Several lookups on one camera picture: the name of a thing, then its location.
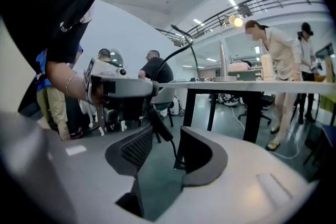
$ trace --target black cap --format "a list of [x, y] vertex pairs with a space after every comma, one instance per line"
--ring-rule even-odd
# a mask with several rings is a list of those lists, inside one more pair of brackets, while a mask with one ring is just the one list
[[313, 36], [314, 33], [308, 23], [303, 23], [301, 26], [302, 31], [305, 31], [308, 35]]

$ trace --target pink object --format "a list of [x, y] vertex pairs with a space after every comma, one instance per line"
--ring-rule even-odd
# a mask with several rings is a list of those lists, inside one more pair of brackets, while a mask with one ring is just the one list
[[235, 71], [247, 71], [250, 70], [250, 66], [245, 62], [234, 62], [229, 64], [229, 72]]

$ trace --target bracelet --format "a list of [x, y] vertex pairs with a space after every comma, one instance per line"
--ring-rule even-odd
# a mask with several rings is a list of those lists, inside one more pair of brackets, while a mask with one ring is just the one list
[[70, 84], [70, 82], [71, 82], [73, 79], [77, 79], [77, 78], [80, 79], [80, 77], [77, 77], [77, 76], [76, 76], [76, 77], [72, 77], [71, 79], [69, 79], [69, 81], [68, 81], [68, 83], [67, 83], [67, 85], [66, 85], [66, 87], [65, 87], [65, 90], [66, 90], [66, 92], [67, 92], [67, 95], [70, 96], [70, 97], [72, 97], [72, 98], [74, 98], [74, 97], [71, 96], [71, 94], [69, 93], [69, 89], [68, 89], [68, 88], [69, 88], [69, 84]]

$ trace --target white desk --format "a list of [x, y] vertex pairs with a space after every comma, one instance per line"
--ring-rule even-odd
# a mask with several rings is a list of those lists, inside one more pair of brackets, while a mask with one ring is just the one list
[[[290, 92], [290, 93], [319, 93], [336, 94], [336, 83], [321, 83], [309, 81], [235, 81], [235, 82], [176, 82], [162, 83], [160, 87], [188, 89], [183, 125], [191, 126], [196, 94], [199, 93], [230, 93], [248, 99], [247, 118], [243, 140], [255, 143], [262, 110], [262, 92]], [[208, 131], [211, 131], [216, 108], [216, 98], [211, 103]], [[177, 157], [182, 159], [179, 146]], [[181, 169], [178, 161], [174, 168]]]
[[336, 83], [310, 81], [176, 82], [162, 83], [160, 87], [223, 91], [336, 94]]

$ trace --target khaki pants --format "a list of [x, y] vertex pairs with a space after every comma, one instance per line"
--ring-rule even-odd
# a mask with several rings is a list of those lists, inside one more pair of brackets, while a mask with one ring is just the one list
[[52, 117], [57, 125], [68, 122], [65, 97], [62, 92], [54, 87], [47, 86], [36, 93], [36, 99], [47, 121]]

